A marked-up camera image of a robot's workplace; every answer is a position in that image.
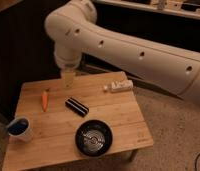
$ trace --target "carrot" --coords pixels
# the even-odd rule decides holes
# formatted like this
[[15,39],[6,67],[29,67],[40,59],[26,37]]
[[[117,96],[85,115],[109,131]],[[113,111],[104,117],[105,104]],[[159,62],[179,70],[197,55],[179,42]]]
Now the carrot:
[[42,108],[44,112],[46,112],[48,107],[48,91],[49,89],[46,89],[42,92]]

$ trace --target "wooden table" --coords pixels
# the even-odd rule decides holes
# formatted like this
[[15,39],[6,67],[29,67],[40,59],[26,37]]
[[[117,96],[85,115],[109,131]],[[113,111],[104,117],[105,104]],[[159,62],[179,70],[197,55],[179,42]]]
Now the wooden table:
[[[67,90],[63,89],[61,79],[25,83],[16,116],[25,116],[31,121],[34,137],[29,143],[9,139],[3,171],[87,159],[75,145],[75,133],[90,119],[102,120],[112,130],[113,143],[106,154],[152,146],[153,139],[133,91],[103,92],[103,85],[125,79],[124,72],[77,76],[73,87]],[[45,89],[50,89],[49,103],[47,111],[43,112],[41,94]],[[88,115],[82,118],[65,107],[64,102],[69,97],[88,106]]]

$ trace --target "floor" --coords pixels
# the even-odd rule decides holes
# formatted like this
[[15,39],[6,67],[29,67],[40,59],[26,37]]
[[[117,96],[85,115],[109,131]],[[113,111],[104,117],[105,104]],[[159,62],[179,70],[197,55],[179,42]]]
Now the floor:
[[[39,171],[193,171],[200,153],[200,109],[195,105],[150,90],[134,89],[154,139],[154,146],[140,149],[135,160],[129,152],[77,161]],[[0,170],[7,135],[0,124]]]

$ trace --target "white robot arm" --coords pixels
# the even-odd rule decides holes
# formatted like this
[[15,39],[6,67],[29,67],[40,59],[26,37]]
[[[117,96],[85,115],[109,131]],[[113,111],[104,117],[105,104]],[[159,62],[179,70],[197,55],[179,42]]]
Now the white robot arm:
[[200,53],[106,30],[96,19],[90,0],[71,0],[48,15],[60,68],[76,68],[81,54],[90,54],[200,105]]

